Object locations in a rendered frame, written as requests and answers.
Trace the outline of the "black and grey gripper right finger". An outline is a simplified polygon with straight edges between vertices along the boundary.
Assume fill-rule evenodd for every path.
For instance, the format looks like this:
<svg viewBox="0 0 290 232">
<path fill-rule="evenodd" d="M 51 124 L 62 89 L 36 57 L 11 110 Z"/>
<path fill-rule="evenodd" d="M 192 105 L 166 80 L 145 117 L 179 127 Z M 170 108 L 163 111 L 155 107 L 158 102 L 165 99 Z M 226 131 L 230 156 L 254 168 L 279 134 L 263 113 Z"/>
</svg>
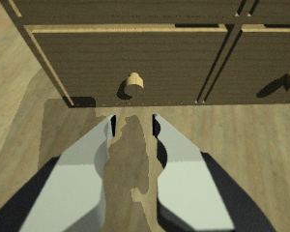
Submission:
<svg viewBox="0 0 290 232">
<path fill-rule="evenodd" d="M 213 159 L 153 114 L 157 221 L 165 232 L 276 232 L 253 199 Z M 158 138 L 159 136 L 159 138 Z"/>
</svg>

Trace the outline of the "light wooden chest of drawers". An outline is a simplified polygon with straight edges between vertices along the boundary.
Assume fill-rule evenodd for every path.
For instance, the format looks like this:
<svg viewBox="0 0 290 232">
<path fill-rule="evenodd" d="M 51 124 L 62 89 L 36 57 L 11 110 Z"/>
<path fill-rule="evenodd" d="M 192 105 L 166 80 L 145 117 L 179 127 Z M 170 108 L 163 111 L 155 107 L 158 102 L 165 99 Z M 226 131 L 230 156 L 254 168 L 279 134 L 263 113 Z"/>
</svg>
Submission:
<svg viewBox="0 0 290 232">
<path fill-rule="evenodd" d="M 235 16 L 228 15 L 78 15 L 78 16 L 22 16 L 13 0 L 0 0 L 0 4 L 27 43 L 43 70 L 59 92 L 68 108 L 182 106 L 182 105 L 234 105 L 234 104 L 287 104 L 290 101 L 204 102 L 218 71 L 225 60 L 243 24 L 290 24 L 290 16 L 251 16 L 255 0 L 242 0 Z M 196 102 L 189 103 L 136 103 L 136 104 L 84 104 L 74 105 L 60 79 L 52 69 L 32 32 L 36 25 L 61 24 L 224 24 L 227 34 L 214 64 L 203 84 Z"/>
</svg>

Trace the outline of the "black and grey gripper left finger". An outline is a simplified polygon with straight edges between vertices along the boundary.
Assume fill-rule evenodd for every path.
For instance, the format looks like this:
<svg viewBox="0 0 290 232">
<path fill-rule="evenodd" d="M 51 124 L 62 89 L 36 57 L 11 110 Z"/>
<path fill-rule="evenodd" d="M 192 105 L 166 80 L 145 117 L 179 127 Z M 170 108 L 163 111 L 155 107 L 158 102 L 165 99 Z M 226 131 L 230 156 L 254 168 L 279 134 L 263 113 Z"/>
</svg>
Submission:
<svg viewBox="0 0 290 232">
<path fill-rule="evenodd" d="M 98 232 L 105 220 L 103 167 L 115 136 L 110 114 L 51 158 L 1 208 L 0 232 Z"/>
</svg>

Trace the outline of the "brown wooden drawer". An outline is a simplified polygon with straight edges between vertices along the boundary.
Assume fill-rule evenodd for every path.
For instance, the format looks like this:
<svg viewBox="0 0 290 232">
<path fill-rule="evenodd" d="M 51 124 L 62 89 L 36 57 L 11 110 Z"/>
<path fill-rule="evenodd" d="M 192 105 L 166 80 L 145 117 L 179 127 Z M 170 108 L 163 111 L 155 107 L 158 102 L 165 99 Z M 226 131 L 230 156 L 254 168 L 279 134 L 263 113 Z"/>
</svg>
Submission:
<svg viewBox="0 0 290 232">
<path fill-rule="evenodd" d="M 290 24 L 243 24 L 204 102 L 290 102 Z"/>
<path fill-rule="evenodd" d="M 99 28 L 200 27 L 200 28 Z M 196 102 L 224 24 L 36 25 L 32 34 L 74 105 Z"/>
<path fill-rule="evenodd" d="M 251 16 L 290 16 L 290 0 L 255 0 Z"/>
<path fill-rule="evenodd" d="M 228 15 L 242 0 L 13 0 L 22 16 Z"/>
</svg>

